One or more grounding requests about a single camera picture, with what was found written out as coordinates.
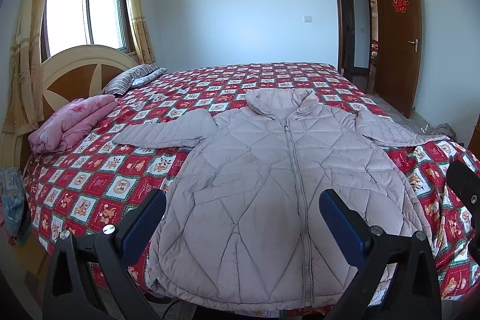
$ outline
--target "wooden headboard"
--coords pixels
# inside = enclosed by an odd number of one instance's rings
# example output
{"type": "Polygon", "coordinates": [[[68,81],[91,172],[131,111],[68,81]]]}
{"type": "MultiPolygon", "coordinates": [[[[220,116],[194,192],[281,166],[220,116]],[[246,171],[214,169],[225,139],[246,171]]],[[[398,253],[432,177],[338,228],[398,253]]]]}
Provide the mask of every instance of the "wooden headboard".
{"type": "MultiPolygon", "coordinates": [[[[43,112],[47,120],[75,98],[98,94],[115,76],[138,63],[103,45],[82,45],[57,53],[42,64],[43,112]]],[[[0,166],[24,168],[31,155],[27,137],[2,133],[0,166]]]]}

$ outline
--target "pillow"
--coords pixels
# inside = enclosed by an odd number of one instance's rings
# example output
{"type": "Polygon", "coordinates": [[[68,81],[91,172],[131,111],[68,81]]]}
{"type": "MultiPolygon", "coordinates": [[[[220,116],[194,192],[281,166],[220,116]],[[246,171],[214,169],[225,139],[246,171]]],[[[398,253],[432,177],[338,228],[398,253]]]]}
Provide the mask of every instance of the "pillow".
{"type": "Polygon", "coordinates": [[[157,79],[160,75],[165,74],[167,72],[168,68],[159,68],[158,70],[155,70],[152,72],[150,75],[144,76],[144,77],[139,77],[138,79],[135,79],[131,83],[131,88],[140,88],[148,83],[150,83],[152,80],[157,79]]]}
{"type": "Polygon", "coordinates": [[[147,76],[156,70],[157,66],[155,64],[140,64],[127,69],[114,77],[102,90],[102,94],[124,95],[135,79],[147,76]]]}

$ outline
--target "red chinese character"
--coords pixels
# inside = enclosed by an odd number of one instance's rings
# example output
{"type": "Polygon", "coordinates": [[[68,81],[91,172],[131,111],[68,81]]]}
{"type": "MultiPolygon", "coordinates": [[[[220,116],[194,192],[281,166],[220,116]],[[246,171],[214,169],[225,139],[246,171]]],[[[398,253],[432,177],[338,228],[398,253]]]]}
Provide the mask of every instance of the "red chinese character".
{"type": "Polygon", "coordinates": [[[406,0],[393,0],[393,7],[397,13],[405,13],[407,11],[407,6],[410,4],[409,1],[406,0]]]}

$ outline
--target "curtain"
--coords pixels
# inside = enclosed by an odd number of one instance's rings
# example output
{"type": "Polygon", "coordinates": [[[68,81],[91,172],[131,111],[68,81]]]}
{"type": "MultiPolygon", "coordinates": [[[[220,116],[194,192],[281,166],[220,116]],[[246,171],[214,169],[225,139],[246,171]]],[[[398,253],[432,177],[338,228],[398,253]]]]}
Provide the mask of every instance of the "curtain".
{"type": "Polygon", "coordinates": [[[155,54],[153,53],[147,22],[143,15],[142,2],[140,0],[127,0],[127,9],[138,62],[140,64],[152,64],[155,62],[155,54]]]}
{"type": "Polygon", "coordinates": [[[10,89],[3,131],[21,136],[43,121],[40,32],[45,0],[22,0],[10,47],[10,89]]]}

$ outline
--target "metal screw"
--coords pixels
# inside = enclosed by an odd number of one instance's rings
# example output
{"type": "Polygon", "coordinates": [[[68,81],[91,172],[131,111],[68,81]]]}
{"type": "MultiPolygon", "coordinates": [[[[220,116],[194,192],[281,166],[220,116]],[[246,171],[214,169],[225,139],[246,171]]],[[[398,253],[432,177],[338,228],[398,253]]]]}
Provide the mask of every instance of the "metal screw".
{"type": "Polygon", "coordinates": [[[417,231],[417,233],[415,234],[415,236],[417,236],[417,239],[418,239],[418,240],[421,240],[421,241],[427,240],[427,235],[424,234],[424,233],[421,232],[421,231],[417,231]]]}
{"type": "Polygon", "coordinates": [[[380,226],[371,226],[370,232],[372,232],[375,236],[383,235],[383,229],[380,226]]]}
{"type": "Polygon", "coordinates": [[[102,232],[105,235],[111,235],[114,231],[115,231],[115,226],[113,226],[112,224],[104,226],[103,229],[102,229],[102,232]]]}
{"type": "Polygon", "coordinates": [[[70,236],[70,231],[66,229],[65,231],[60,232],[60,239],[64,240],[70,236]]]}

